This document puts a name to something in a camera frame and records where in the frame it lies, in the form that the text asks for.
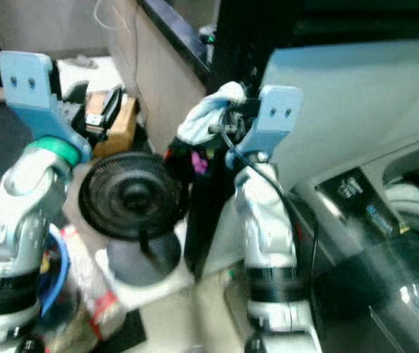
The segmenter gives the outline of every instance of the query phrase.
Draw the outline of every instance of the black round fan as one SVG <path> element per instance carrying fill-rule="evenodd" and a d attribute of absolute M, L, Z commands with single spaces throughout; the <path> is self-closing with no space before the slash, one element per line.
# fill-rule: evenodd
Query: black round fan
<path fill-rule="evenodd" d="M 93 228 L 119 239 L 107 247 L 109 266 L 119 280 L 148 286 L 175 269 L 181 248 L 173 226 L 182 217 L 185 196 L 155 154 L 124 152 L 91 168 L 80 188 L 79 207 Z"/>
<path fill-rule="evenodd" d="M 79 206 L 98 231 L 136 241 L 172 229 L 181 215 L 181 194 L 181 184 L 160 156 L 124 152 L 91 168 L 79 192 Z"/>

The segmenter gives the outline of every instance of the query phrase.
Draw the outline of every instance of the black electrical cord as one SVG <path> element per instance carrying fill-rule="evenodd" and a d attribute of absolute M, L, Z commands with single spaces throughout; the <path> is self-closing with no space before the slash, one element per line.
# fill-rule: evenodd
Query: black electrical cord
<path fill-rule="evenodd" d="M 316 252 L 318 250 L 318 242 L 319 242 L 319 226 L 318 226 L 318 220 L 315 216 L 314 211 L 312 208 L 303 200 L 301 200 L 297 195 L 293 193 L 287 192 L 281 184 L 277 181 L 269 177 L 267 174 L 262 171 L 257 164 L 253 163 L 251 160 L 246 158 L 246 156 L 243 155 L 243 153 L 233 144 L 233 142 L 229 139 L 229 136 L 226 133 L 226 129 L 224 128 L 226 126 L 226 120 L 231 112 L 231 108 L 224 110 L 221 113 L 220 121 L 219 121 L 219 131 L 221 131 L 221 136 L 223 137 L 224 142 L 228 146 L 230 152 L 234 153 L 237 158 L 246 166 L 252 168 L 257 174 L 259 174 L 278 194 L 279 198 L 282 200 L 283 206 L 288 214 L 288 217 L 290 219 L 296 219 L 295 214 L 295 205 L 293 203 L 293 199 L 295 199 L 297 202 L 302 203 L 308 211 L 311 213 L 312 221 L 313 221 L 313 239 L 312 239 L 312 253 L 311 253 L 311 261 L 309 264 L 309 295 L 311 297 L 311 302 L 314 303 L 314 268 L 315 268 L 315 256 Z M 293 233 L 294 233 L 294 241 L 295 243 L 298 241 L 298 230 L 296 229 L 296 226 L 293 225 Z M 314 320 L 316 320 L 316 308 L 315 305 L 313 305 L 313 313 L 314 313 Z"/>

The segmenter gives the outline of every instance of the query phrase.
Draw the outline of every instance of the green ring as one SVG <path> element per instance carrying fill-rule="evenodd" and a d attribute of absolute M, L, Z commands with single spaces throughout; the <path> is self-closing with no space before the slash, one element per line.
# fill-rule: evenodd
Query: green ring
<path fill-rule="evenodd" d="M 71 144 L 60 140 L 59 138 L 46 136 L 30 143 L 28 147 L 51 151 L 63 158 L 71 167 L 75 167 L 80 161 L 79 151 Z"/>

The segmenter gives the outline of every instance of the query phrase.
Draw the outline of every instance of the black cable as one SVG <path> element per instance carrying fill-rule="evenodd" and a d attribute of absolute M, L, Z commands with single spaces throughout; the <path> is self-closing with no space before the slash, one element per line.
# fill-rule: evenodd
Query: black cable
<path fill-rule="evenodd" d="M 318 241 L 319 241 L 319 226 L 318 226 L 318 220 L 315 216 L 314 211 L 312 208 L 302 199 L 297 197 L 297 195 L 293 193 L 287 192 L 282 185 L 277 181 L 273 180 L 271 177 L 266 175 L 264 171 L 262 171 L 257 164 L 253 163 L 251 160 L 246 158 L 246 156 L 243 155 L 243 153 L 233 144 L 233 142 L 229 139 L 229 136 L 226 133 L 226 129 L 224 128 L 226 126 L 226 119 L 228 118 L 229 113 L 231 112 L 230 108 L 224 110 L 221 113 L 220 121 L 219 121 L 219 130 L 221 131 L 221 135 L 223 137 L 224 142 L 229 147 L 229 150 L 234 153 L 237 158 L 239 158 L 242 163 L 250 168 L 252 168 L 257 174 L 259 174 L 278 194 L 279 198 L 282 200 L 282 204 L 288 214 L 288 217 L 290 219 L 297 219 L 295 215 L 295 205 L 292 201 L 292 199 L 295 199 L 297 202 L 302 203 L 308 211 L 312 214 L 312 220 L 313 220 L 313 231 L 314 236 L 312 239 L 312 253 L 311 253 L 311 261 L 310 261 L 310 268 L 309 268 L 309 295 L 311 296 L 311 302 L 314 303 L 314 290 L 313 290 L 313 281 L 314 281 L 314 269 L 315 269 L 315 255 L 318 250 Z M 293 225 L 293 233 L 294 233 L 294 241 L 295 244 L 298 242 L 298 230 L 296 229 L 296 226 Z"/>

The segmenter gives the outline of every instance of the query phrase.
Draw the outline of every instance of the white cloth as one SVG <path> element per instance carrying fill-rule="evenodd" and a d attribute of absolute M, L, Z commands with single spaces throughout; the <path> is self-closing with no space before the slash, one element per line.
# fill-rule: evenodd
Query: white cloth
<path fill-rule="evenodd" d="M 185 121 L 177 129 L 177 137 L 190 145 L 198 145 L 211 140 L 214 135 L 208 133 L 208 127 L 219 122 L 219 117 L 229 103 L 243 103 L 246 94 L 241 85 L 228 82 L 218 92 L 204 97 L 187 114 Z"/>

